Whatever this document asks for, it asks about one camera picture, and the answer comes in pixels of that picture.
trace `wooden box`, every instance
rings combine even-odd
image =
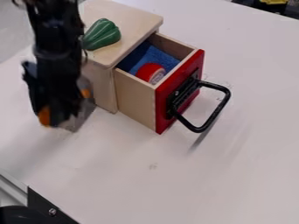
[[[196,72],[201,79],[204,51],[157,32],[163,18],[126,5],[106,1],[87,1],[80,8],[87,29],[99,18],[108,18],[119,26],[122,40],[88,53],[82,73],[93,83],[96,104],[112,113],[126,116],[161,134],[174,119],[167,117],[167,97]],[[180,63],[156,85],[136,78],[117,67],[143,41],[168,53]],[[198,95],[195,91],[179,112],[185,110]]]

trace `open drawer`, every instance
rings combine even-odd
[[[182,89],[182,85],[185,85],[188,79],[193,78],[197,83],[201,80],[205,52],[160,33],[152,34],[147,41],[180,62],[156,85],[116,67],[116,100],[118,109],[123,114],[161,134],[177,117],[176,113],[170,113],[171,96],[172,99],[179,96],[177,90]],[[188,93],[181,98],[179,105],[177,104],[177,114],[183,113],[190,105],[199,94],[199,88],[199,84],[185,88]]]

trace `red panel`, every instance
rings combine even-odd
[[[166,119],[167,97],[190,77],[197,68],[198,78],[201,80],[204,57],[205,52],[203,50],[198,50],[156,90],[156,133],[162,134],[175,121],[175,119]],[[198,94],[199,90],[194,92],[178,111],[183,113]]]

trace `gray floor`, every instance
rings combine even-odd
[[[10,0],[0,0],[0,63],[32,42],[31,27],[24,10]]]

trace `drawer handle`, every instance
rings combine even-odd
[[[187,119],[185,119],[180,113],[178,113],[177,112],[177,105],[175,103],[172,103],[170,105],[170,111],[169,112],[170,112],[171,116],[176,117],[190,131],[193,131],[195,133],[202,133],[202,132],[206,131],[211,126],[211,124],[213,124],[213,122],[215,121],[215,119],[217,118],[217,116],[219,115],[221,110],[228,103],[228,101],[231,98],[232,94],[231,94],[231,91],[227,87],[223,87],[223,86],[220,86],[220,85],[217,85],[217,84],[214,84],[214,83],[211,83],[211,82],[207,82],[207,81],[202,81],[202,80],[193,80],[193,81],[196,81],[196,84],[197,84],[198,88],[201,88],[201,87],[212,88],[212,89],[221,91],[225,94],[225,97],[220,102],[218,107],[212,112],[210,117],[200,127],[194,126]]]

